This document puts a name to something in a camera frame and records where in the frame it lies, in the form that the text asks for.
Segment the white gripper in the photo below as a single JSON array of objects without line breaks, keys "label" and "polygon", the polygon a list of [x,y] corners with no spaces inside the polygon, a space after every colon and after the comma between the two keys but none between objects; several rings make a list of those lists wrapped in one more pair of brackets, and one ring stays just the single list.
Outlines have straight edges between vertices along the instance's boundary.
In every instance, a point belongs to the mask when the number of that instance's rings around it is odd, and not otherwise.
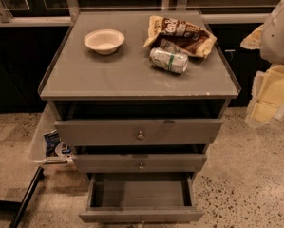
[{"label": "white gripper", "polygon": [[[249,50],[260,49],[263,26],[245,37],[240,46]],[[284,116],[284,66],[272,65],[266,72],[254,77],[252,99],[247,107],[245,122],[250,127],[261,127],[271,119]]]}]

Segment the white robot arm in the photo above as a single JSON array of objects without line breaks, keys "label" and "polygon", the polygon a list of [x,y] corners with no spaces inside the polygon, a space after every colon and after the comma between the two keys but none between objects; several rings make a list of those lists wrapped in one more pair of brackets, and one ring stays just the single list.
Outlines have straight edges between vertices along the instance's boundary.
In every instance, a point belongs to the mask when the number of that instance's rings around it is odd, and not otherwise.
[{"label": "white robot arm", "polygon": [[284,0],[240,46],[258,49],[260,57],[271,64],[265,72],[256,73],[247,108],[246,124],[258,128],[284,116]]}]

